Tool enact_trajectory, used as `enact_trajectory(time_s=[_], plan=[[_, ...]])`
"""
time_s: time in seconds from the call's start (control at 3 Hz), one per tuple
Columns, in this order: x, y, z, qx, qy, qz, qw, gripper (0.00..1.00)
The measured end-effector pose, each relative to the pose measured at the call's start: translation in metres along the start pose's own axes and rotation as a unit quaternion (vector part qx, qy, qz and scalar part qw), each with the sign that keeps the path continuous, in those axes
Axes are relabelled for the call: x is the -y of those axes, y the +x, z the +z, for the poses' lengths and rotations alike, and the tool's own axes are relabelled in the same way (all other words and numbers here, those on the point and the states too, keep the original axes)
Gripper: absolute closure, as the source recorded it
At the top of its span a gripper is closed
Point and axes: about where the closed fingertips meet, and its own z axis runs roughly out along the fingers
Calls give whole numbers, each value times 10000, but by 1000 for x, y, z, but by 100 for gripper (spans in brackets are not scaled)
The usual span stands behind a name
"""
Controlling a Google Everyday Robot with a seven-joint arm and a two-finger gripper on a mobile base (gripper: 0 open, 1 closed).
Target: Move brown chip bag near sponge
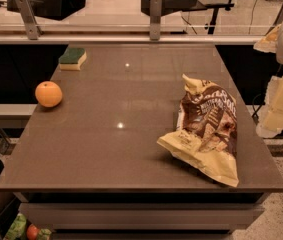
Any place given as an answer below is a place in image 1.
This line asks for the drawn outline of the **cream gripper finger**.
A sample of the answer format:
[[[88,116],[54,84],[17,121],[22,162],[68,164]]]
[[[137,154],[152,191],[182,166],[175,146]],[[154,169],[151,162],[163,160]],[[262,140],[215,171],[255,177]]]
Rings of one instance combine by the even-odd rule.
[[[272,76],[266,91],[265,105],[260,109],[257,134],[273,138],[283,130],[283,76]]]
[[[278,32],[281,25],[274,27],[268,34],[257,41],[253,48],[264,53],[275,53],[277,51]]]

